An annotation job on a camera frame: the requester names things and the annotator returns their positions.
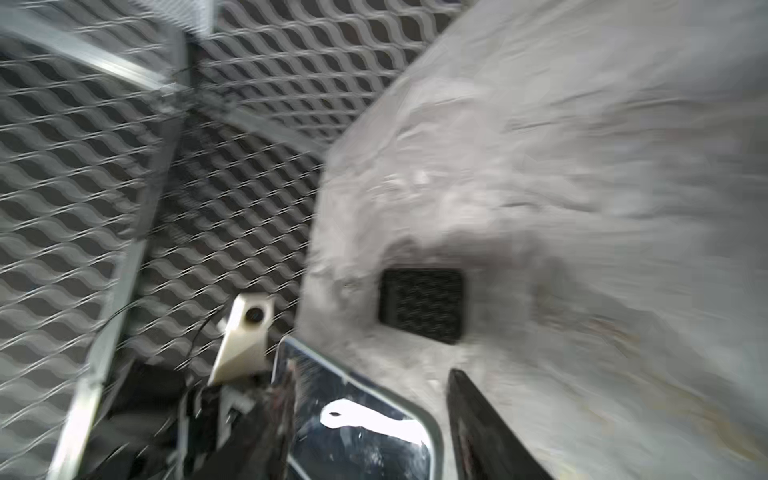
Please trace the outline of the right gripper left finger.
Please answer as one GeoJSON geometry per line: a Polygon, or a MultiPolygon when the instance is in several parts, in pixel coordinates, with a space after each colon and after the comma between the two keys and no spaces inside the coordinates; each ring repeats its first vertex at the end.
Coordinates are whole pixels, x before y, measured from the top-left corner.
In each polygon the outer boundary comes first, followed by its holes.
{"type": "Polygon", "coordinates": [[[285,479],[294,436],[296,379],[290,367],[245,415],[226,443],[193,477],[201,480],[285,479]]]}

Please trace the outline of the black phone case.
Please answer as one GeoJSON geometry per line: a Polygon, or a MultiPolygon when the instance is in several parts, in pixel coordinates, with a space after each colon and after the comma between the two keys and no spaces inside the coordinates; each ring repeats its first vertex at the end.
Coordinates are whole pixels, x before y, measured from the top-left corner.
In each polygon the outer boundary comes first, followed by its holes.
{"type": "Polygon", "coordinates": [[[459,269],[389,268],[379,280],[378,321],[448,345],[463,334],[465,278],[459,269]]]}

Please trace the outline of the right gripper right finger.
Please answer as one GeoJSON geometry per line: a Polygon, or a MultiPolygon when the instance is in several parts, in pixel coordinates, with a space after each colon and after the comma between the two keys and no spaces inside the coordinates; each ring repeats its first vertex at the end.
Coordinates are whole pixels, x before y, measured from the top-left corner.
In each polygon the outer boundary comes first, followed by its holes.
{"type": "Polygon", "coordinates": [[[460,369],[449,372],[447,408],[460,479],[551,477],[460,369]]]}

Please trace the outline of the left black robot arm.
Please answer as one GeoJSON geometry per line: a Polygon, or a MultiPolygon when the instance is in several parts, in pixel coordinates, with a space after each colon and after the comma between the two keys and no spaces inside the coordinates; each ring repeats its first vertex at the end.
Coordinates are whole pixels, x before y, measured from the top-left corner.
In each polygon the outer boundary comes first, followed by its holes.
{"type": "Polygon", "coordinates": [[[135,358],[118,369],[97,412],[79,479],[190,479],[255,405],[135,358]]]}

